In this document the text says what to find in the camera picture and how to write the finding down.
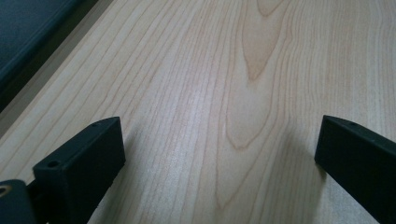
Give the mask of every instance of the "wooden table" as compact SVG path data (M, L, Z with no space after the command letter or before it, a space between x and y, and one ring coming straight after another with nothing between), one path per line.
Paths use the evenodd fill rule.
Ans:
M91 223L375 223L313 156L324 114L396 140L395 12L101 0L1 114L0 179L120 116L127 163Z

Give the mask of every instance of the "screw hole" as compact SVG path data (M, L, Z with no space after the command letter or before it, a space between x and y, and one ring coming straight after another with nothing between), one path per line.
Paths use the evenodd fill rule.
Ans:
M50 161L49 164L47 165L49 168L53 168L59 165L58 161Z
M12 187L10 185L2 185L0 186L0 198L5 196L11 191Z

